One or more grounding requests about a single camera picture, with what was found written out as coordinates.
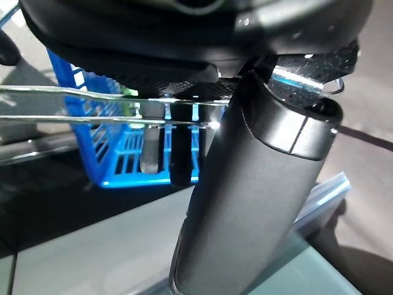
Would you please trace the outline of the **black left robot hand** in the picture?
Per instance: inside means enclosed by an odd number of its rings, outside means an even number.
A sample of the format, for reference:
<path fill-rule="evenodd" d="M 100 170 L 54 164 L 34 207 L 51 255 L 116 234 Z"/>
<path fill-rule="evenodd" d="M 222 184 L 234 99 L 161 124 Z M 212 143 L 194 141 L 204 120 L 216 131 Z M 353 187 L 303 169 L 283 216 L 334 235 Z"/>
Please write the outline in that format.
<path fill-rule="evenodd" d="M 144 98 L 230 97 L 181 227 L 178 294 L 254 288 L 343 120 L 371 1 L 21 1 L 33 34 Z"/>

